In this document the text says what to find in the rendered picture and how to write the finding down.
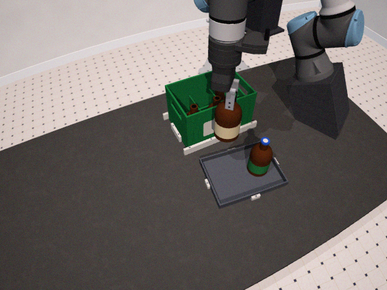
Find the green crate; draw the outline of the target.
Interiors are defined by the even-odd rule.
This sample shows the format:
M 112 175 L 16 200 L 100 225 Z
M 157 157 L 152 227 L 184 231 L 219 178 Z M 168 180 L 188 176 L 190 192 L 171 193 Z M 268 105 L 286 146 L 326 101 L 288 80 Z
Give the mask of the green crate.
M 217 106 L 213 103 L 215 91 L 210 88 L 212 71 L 165 85 L 169 120 L 175 125 L 186 147 L 214 137 L 214 119 Z M 238 87 L 237 103 L 242 109 L 241 126 L 252 122 L 257 92 L 237 73 L 235 79 L 248 92 Z M 198 105 L 197 113 L 186 115 L 191 104 Z

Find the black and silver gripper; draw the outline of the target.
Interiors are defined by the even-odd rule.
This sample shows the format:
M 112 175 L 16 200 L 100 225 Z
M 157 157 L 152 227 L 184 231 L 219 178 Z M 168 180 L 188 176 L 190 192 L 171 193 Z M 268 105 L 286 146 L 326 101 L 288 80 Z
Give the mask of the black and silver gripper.
M 239 79 L 236 67 L 241 63 L 242 52 L 266 54 L 270 29 L 265 34 L 247 30 L 246 19 L 239 24 L 220 24 L 209 18 L 208 61 L 212 65 L 210 88 L 226 93 L 225 109 L 233 110 L 237 101 Z M 236 97 L 235 97 L 236 94 Z

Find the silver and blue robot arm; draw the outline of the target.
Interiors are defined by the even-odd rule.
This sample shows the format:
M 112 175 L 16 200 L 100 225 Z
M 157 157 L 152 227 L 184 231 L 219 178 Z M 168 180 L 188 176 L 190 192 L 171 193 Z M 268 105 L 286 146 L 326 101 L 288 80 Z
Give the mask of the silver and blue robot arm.
M 197 8 L 222 24 L 243 22 L 247 4 L 255 0 L 194 0 Z M 323 80 L 334 72 L 325 48 L 357 46 L 363 37 L 363 11 L 350 0 L 320 0 L 319 16 L 310 11 L 287 23 L 294 56 L 295 76 L 300 82 Z M 322 49 L 323 48 L 323 49 Z

